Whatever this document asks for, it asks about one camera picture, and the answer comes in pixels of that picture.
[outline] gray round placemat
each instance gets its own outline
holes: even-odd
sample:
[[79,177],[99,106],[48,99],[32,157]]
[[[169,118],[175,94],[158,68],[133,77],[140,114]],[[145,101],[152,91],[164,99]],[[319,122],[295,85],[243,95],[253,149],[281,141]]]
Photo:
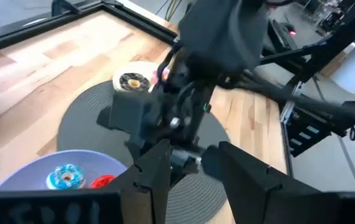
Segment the gray round placemat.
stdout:
[[[112,104],[113,93],[113,83],[108,81],[87,89],[75,99],[58,128],[59,151],[90,149],[108,154],[128,167],[133,165],[133,158],[124,145],[129,135],[96,124],[101,109]],[[199,145],[203,147],[229,141],[222,125],[212,114],[205,114],[198,135]],[[206,223],[220,210],[225,200],[221,182],[203,171],[188,175],[169,192],[166,223]]]

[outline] blue donut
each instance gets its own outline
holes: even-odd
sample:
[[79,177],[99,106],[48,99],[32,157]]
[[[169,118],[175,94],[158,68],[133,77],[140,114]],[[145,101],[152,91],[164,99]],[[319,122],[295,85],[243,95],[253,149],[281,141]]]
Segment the blue donut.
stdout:
[[73,164],[56,167],[49,173],[46,183],[50,189],[80,189],[85,184],[83,170]]

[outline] wire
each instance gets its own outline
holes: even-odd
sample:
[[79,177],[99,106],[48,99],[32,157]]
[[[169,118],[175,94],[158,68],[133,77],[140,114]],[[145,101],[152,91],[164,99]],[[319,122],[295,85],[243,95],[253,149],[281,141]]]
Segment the wire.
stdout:
[[190,95],[184,99],[184,102],[180,108],[180,117],[184,119],[185,117],[193,117],[194,114],[194,99],[193,99],[194,90],[190,91]]
[[165,20],[168,21],[168,15],[169,15],[169,12],[170,10],[174,7],[174,5],[176,5],[176,2],[177,0],[172,0],[169,4],[169,6],[167,7],[167,10],[166,10],[166,14],[165,14]]
[[189,92],[190,90],[192,90],[194,88],[194,82],[190,82],[188,85],[186,85],[185,87],[183,87],[177,95],[177,101],[179,102],[180,100],[182,100],[182,98],[186,95],[187,92]]
[[270,1],[266,1],[265,3],[268,4],[269,6],[286,6],[290,3],[294,2],[294,0],[286,0],[283,2],[270,2]]
[[350,129],[350,140],[355,141],[355,127]]
[[166,3],[169,2],[169,0],[166,0],[162,6],[158,9],[158,11],[155,13],[155,15],[158,15],[158,13],[164,8],[164,6],[166,5]]
[[187,4],[187,7],[185,8],[185,14],[187,14],[190,11],[191,7],[192,7],[192,3],[190,2]]
[[172,13],[170,14],[169,20],[172,18],[172,16],[175,14],[175,11],[178,9],[179,5],[182,3],[183,0],[180,0],[177,4],[177,6],[174,8],[174,10],[172,11]]

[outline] wooden table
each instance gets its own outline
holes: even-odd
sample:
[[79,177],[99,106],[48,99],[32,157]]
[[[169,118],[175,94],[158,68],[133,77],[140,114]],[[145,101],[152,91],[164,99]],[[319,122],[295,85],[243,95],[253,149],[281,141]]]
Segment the wooden table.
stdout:
[[[127,7],[177,30],[136,6]],[[68,105],[89,87],[112,79],[129,61],[160,63],[169,46],[106,12],[0,50],[0,182],[24,164],[56,151]],[[215,89],[211,112],[231,142],[286,172],[277,103],[245,91]],[[210,223],[231,223],[226,202]]]

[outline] red object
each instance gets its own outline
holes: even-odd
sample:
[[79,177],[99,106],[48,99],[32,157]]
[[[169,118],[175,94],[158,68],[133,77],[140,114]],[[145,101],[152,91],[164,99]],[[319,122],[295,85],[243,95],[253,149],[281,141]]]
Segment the red object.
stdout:
[[97,179],[95,179],[95,181],[93,181],[93,183],[91,183],[91,188],[97,189],[100,187],[104,187],[105,185],[109,184],[115,178],[116,177],[113,175],[102,175],[102,176],[98,177]]

